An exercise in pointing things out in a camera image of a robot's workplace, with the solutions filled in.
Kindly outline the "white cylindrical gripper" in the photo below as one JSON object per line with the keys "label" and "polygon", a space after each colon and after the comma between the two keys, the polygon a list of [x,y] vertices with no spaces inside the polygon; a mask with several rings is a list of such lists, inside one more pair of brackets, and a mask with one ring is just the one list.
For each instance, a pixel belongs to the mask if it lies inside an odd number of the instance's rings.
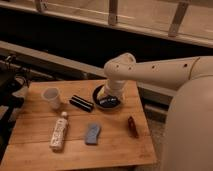
{"label": "white cylindrical gripper", "polygon": [[125,81],[108,79],[104,85],[104,93],[98,93],[98,100],[101,101],[107,95],[115,96],[118,99],[123,99]]}

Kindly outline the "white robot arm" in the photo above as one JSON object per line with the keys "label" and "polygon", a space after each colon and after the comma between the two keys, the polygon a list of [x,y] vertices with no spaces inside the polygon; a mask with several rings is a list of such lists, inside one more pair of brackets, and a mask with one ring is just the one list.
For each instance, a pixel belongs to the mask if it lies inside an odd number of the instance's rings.
{"label": "white robot arm", "polygon": [[104,65],[101,95],[121,98],[127,80],[174,90],[160,171],[213,171],[213,56],[138,63],[124,53]]}

